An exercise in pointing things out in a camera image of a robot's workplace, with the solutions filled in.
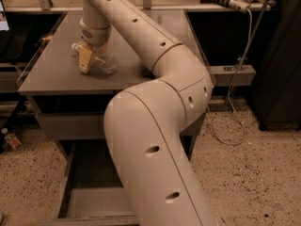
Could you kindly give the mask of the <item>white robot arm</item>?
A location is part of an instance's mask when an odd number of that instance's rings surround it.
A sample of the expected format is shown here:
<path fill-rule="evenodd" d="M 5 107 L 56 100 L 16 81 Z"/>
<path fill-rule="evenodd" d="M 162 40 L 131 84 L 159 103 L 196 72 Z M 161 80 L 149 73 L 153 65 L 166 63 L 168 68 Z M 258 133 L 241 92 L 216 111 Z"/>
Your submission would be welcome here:
<path fill-rule="evenodd" d="M 180 133 L 210 101 L 205 65 L 127 0 L 83 0 L 84 40 L 97 48 L 115 28 L 154 75 L 119 92 L 103 118 L 107 146 L 140 226 L 219 226 Z"/>

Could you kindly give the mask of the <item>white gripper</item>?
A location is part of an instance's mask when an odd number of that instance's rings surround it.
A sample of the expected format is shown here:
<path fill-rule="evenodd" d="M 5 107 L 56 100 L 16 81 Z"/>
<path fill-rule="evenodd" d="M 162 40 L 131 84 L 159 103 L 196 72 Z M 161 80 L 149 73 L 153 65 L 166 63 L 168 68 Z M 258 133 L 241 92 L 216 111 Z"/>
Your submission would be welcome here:
<path fill-rule="evenodd" d="M 105 28 L 93 28 L 87 25 L 83 19 L 80 20 L 80 26 L 82 39 L 85 42 L 78 46 L 79 69 L 82 73 L 88 73 L 93 56 L 93 50 L 89 45 L 96 48 L 105 45 L 110 38 L 111 26 L 109 25 Z"/>

